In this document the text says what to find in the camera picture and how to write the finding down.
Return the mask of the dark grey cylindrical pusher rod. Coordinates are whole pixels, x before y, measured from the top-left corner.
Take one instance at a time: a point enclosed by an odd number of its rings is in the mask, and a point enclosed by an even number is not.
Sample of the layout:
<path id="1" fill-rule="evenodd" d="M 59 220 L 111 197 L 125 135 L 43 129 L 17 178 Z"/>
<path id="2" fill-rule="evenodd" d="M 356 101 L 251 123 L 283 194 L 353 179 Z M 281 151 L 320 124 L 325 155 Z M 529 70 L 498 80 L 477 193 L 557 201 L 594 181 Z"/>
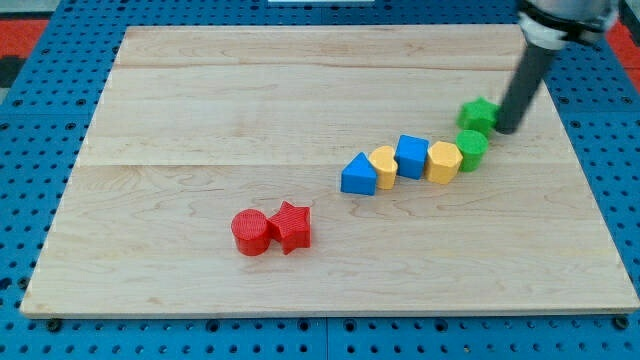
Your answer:
<path id="1" fill-rule="evenodd" d="M 514 134 L 555 59 L 556 51 L 527 44 L 496 113 L 494 129 L 501 134 Z"/>

